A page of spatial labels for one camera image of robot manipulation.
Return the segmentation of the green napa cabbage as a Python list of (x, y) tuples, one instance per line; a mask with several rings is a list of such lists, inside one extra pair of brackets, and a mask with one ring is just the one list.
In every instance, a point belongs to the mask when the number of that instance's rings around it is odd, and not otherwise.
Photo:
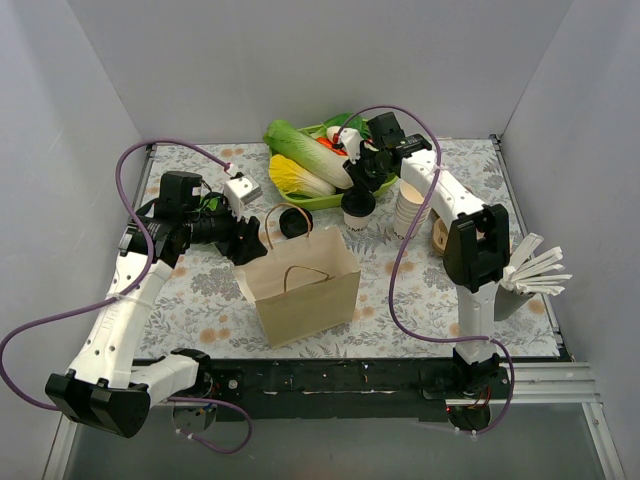
[(343, 168), (346, 161), (343, 156), (285, 120), (272, 121), (263, 134), (263, 142), (337, 189), (347, 190), (353, 186), (351, 177)]

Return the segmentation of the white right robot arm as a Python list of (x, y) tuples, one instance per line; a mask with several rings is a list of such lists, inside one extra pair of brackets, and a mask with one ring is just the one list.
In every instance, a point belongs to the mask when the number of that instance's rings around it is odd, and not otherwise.
[(370, 195), (384, 177), (395, 174), (423, 198), (448, 233), (443, 266), (456, 287), (459, 335), (452, 339), (449, 385), (464, 397), (484, 391), (499, 372), (494, 340), (495, 299), (510, 259), (509, 215), (504, 206), (474, 196), (442, 164), (441, 147), (429, 128), (407, 135), (386, 107), (368, 120), (368, 138), (342, 124), (330, 134), (347, 155), (344, 168), (353, 195)]

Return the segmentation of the aluminium frame rail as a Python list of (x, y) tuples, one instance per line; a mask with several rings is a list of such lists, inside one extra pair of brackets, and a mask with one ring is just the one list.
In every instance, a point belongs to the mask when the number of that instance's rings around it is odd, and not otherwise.
[(587, 363), (521, 363), (506, 416), (490, 432), (423, 427), (462, 479), (625, 479)]

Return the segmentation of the white radish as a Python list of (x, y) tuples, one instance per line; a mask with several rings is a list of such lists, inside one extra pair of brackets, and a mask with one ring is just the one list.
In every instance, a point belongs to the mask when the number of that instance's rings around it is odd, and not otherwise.
[(345, 128), (340, 126), (330, 126), (326, 129), (326, 137), (334, 144), (341, 142), (341, 135), (345, 132)]

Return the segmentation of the small green lettuce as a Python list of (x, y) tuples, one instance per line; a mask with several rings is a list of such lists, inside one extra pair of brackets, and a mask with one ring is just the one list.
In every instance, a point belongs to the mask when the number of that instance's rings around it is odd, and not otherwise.
[(219, 209), (226, 209), (226, 197), (218, 192), (206, 194), (201, 198), (198, 210), (200, 212), (215, 212)]

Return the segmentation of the green plastic tray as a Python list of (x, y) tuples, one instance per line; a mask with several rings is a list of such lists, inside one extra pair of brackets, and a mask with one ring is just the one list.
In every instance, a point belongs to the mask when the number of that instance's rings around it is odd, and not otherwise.
[[(311, 127), (306, 127), (306, 128), (303, 128), (303, 129), (297, 129), (297, 130), (299, 130), (299, 131), (311, 136), (315, 140), (317, 138), (321, 138), (321, 137), (327, 138), (326, 137), (326, 128), (324, 128), (322, 124), (321, 125), (311, 126)], [(279, 154), (279, 153), (273, 151), (270, 147), (269, 147), (269, 152), (270, 152), (270, 159), (271, 159), (272, 156), (274, 156), (276, 154)], [(295, 204), (297, 206), (305, 208), (307, 210), (321, 210), (321, 209), (328, 209), (328, 208), (338, 207), (340, 205), (340, 203), (341, 203), (342, 194), (346, 192), (346, 190), (340, 190), (340, 189), (336, 188), (336, 193), (334, 195), (332, 195), (332, 196), (318, 197), (318, 198), (308, 198), (308, 197), (304, 197), (304, 196), (301, 196), (301, 195), (285, 194), (285, 193), (282, 193), (278, 188), (277, 188), (277, 190), (279, 191), (279, 193), (281, 194), (283, 199), (285, 199), (285, 200), (287, 200), (287, 201), (289, 201), (289, 202), (291, 202), (291, 203), (293, 203), (293, 204)]]

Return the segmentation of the white paper coffee cup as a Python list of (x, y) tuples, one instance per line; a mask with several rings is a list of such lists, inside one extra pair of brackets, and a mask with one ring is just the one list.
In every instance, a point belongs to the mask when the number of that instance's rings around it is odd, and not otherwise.
[(367, 228), (370, 223), (372, 215), (366, 216), (354, 216), (347, 212), (343, 213), (344, 223), (349, 230), (362, 231)]

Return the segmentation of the orange carrot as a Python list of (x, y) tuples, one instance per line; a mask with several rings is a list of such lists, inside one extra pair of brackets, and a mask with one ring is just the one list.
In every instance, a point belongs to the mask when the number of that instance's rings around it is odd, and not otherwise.
[(325, 137), (317, 138), (316, 141), (321, 145), (323, 145), (325, 148), (330, 149), (334, 152), (337, 152), (339, 155), (345, 155), (345, 151), (343, 150), (342, 147), (337, 146), (336, 144), (334, 144), (332, 141), (330, 141)]

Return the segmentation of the stack of white paper cups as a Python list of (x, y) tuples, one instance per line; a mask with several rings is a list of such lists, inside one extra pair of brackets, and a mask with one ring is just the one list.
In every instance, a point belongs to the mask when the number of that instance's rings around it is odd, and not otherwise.
[[(410, 232), (412, 222), (422, 207), (424, 197), (406, 181), (400, 180), (399, 184), (392, 227), (394, 234), (399, 239), (405, 239)], [(417, 235), (429, 214), (430, 208), (426, 207), (417, 220), (414, 229), (410, 232), (411, 238)]]

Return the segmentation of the green bok choy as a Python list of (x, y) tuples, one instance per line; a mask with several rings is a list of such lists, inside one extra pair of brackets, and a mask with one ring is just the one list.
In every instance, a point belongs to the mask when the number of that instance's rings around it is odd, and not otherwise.
[[(324, 128), (328, 129), (329, 127), (341, 127), (346, 120), (348, 120), (352, 116), (351, 112), (338, 114), (333, 116), (327, 120), (325, 120), (322, 125)], [(347, 128), (356, 129), (359, 131), (360, 135), (363, 138), (370, 137), (370, 130), (368, 128), (367, 122), (362, 118), (361, 115), (354, 116), (347, 124)]]

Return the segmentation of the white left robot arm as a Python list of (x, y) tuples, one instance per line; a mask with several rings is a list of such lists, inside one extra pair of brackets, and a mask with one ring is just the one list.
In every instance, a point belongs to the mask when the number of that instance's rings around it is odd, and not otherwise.
[(210, 358), (203, 352), (179, 348), (141, 367), (134, 354), (162, 287), (191, 245), (213, 244), (235, 265), (266, 254), (259, 220), (242, 215), (260, 194), (259, 184), (243, 174), (221, 192), (199, 174), (162, 175), (157, 197), (137, 209), (122, 238), (109, 305), (67, 372), (46, 383), (47, 396), (67, 418), (130, 438), (156, 404), (174, 394), (200, 400), (211, 392)]

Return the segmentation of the grey cylindrical holder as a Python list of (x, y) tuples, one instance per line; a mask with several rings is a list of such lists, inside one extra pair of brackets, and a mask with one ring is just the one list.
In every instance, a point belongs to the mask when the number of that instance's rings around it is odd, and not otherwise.
[(495, 297), (494, 320), (496, 322), (506, 320), (519, 310), (529, 299), (530, 297), (527, 295), (499, 287)]

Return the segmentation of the black plastic cup lid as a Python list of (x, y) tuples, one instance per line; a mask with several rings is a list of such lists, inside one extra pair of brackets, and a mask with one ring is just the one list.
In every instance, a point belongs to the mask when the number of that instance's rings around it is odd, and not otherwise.
[(376, 199), (374, 201), (354, 201), (349, 193), (350, 190), (342, 195), (341, 208), (343, 212), (354, 216), (366, 216), (374, 211)]

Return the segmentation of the brown paper takeout bag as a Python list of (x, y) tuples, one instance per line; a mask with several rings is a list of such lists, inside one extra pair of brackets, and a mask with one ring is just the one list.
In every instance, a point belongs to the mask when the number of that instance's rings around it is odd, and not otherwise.
[(301, 236), (268, 240), (265, 256), (233, 268), (272, 348), (353, 319), (361, 277), (358, 258), (338, 227), (316, 229), (308, 215), (303, 218)]

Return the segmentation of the floral table mat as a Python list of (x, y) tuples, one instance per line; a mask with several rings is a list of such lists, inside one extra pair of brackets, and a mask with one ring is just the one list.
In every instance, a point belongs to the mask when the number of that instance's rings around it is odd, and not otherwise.
[[(490, 140), (439, 139), (443, 164), (474, 195), (502, 204), (509, 212), (513, 246), (522, 238), (503, 171)], [(204, 149), (252, 175), (263, 195), (248, 207), (262, 222), (283, 201), (268, 175), (270, 153), (262, 143), (206, 145)], [(143, 200), (156, 197), (165, 171), (201, 174), (214, 190), (226, 179), (220, 167), (181, 146), (160, 145), (152, 153)], [(192, 246), (179, 259), (147, 320), (136, 358), (157, 358), (175, 348), (195, 348), (212, 358), (400, 358), (450, 357), (452, 344), (424, 342), (397, 328), (388, 310), (388, 284), (401, 240), (392, 222), (397, 183), (377, 200), (362, 231), (345, 227), (339, 208), (315, 211), (321, 228), (336, 225), (361, 266), (359, 296), (353, 319), (279, 349), (267, 343), (255, 307), (240, 292), (233, 265), (214, 246)], [(396, 315), (417, 334), (453, 338), (458, 333), (455, 286), (432, 249), (434, 216), (427, 218), (403, 253), (394, 289)], [(558, 341), (543, 297), (529, 300), (507, 320), (496, 324), (495, 337), (515, 358), (558, 358)]]

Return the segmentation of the black base bar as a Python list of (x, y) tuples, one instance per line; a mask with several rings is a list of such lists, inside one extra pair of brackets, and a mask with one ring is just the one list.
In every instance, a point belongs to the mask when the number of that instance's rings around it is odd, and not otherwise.
[(504, 400), (507, 370), (470, 381), (451, 359), (214, 359), (210, 395), (254, 420), (416, 419), (445, 422), (448, 402)]

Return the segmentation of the brown pulp cup carrier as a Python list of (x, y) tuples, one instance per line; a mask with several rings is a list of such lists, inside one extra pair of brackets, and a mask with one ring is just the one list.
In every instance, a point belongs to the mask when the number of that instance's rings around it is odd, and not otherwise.
[(431, 244), (436, 254), (443, 256), (448, 241), (448, 229), (441, 217), (437, 217), (433, 223)]

